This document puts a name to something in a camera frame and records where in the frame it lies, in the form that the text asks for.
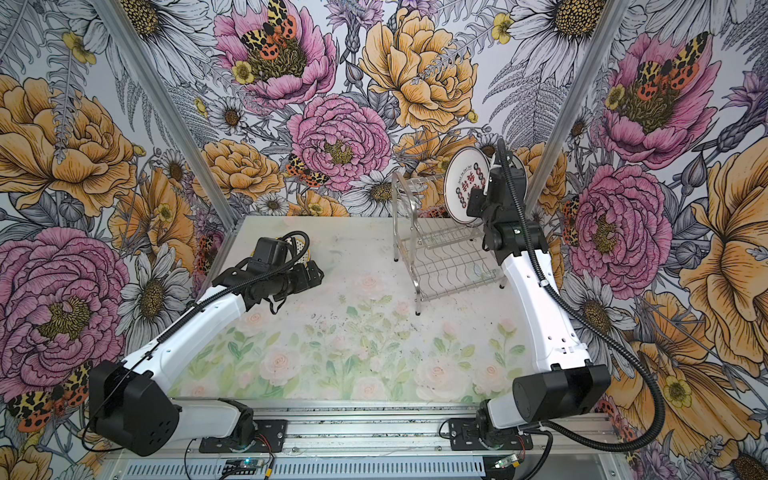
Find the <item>chrome wire dish rack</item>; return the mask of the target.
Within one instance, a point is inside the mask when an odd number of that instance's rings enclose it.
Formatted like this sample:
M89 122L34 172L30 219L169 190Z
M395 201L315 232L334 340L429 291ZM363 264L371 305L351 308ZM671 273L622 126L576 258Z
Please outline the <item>chrome wire dish rack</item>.
M423 304L507 279L493 256L482 247L480 225L453 220L438 199L443 177L391 177L393 260L404 265L414 293L414 313Z

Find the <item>green rim printed plate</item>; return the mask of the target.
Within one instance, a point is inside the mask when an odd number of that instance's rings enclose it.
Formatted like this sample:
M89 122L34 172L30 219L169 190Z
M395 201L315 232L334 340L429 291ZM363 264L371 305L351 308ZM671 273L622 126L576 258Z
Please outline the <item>green rim printed plate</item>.
M472 225L479 214L469 212L470 197L474 189L485 192L489 176L489 161L476 147L459 150L446 168L443 182L443 199L446 211L459 224Z

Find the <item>yellow rim dotted plate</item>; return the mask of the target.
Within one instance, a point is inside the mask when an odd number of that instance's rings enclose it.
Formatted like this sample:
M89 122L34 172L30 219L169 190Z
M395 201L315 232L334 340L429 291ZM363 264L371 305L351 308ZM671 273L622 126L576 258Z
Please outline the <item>yellow rim dotted plate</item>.
M297 258L298 264L307 266L311 260L311 253L305 239L302 236L289 236L285 241L289 245L288 259Z

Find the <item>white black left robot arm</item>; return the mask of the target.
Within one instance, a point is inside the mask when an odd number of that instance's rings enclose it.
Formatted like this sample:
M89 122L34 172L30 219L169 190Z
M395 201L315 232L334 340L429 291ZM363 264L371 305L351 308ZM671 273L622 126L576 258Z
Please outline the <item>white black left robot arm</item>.
M251 256L223 270L158 336L120 361L93 367L84 431L143 457L181 440L249 446L256 438L252 408L229 399L175 400L170 390L208 343L250 308L265 303L277 313L289 296L322 283L309 247L303 231L260 238Z

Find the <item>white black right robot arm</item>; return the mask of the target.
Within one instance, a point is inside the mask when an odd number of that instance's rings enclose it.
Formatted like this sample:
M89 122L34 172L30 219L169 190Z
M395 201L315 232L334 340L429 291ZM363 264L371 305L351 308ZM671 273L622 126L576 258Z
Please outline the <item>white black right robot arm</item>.
M494 254L511 286L517 314L528 325L533 370L517 377L509 393L484 401L477 411L482 442L498 448L513 434L541 426L587 448L615 452L615 444L589 439L557 419L591 410L610 383L608 368L592 361L588 348L560 305L546 239L526 218L527 175L513 167L515 155L498 145L483 190L473 190L468 211L483 222L483 247Z

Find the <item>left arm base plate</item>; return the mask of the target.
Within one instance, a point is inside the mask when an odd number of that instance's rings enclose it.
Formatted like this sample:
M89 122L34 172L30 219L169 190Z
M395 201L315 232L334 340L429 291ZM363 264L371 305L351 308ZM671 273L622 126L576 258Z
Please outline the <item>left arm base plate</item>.
M198 451L206 454L280 453L286 439L288 422L277 419L250 420L244 427L224 438L206 437Z

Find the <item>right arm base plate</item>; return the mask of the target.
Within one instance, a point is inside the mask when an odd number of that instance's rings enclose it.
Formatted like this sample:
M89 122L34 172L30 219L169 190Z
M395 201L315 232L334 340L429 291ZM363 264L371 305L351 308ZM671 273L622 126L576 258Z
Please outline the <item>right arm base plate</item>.
M533 448L533 440L516 428L496 429L489 422L470 418L449 418L448 437L452 451L522 451Z

